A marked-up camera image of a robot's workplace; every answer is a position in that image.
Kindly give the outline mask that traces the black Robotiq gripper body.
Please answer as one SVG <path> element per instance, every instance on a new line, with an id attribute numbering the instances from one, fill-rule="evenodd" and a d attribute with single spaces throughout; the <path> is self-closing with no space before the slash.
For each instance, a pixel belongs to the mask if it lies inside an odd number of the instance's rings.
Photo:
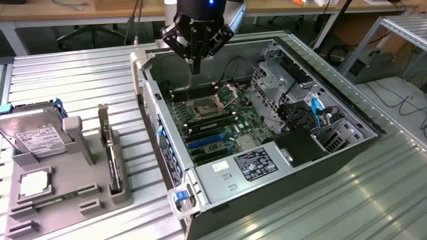
<path id="1" fill-rule="evenodd" d="M 199 24 L 217 33 L 225 26 L 226 0 L 178 0 L 175 25 L 182 33 L 189 33 Z"/>

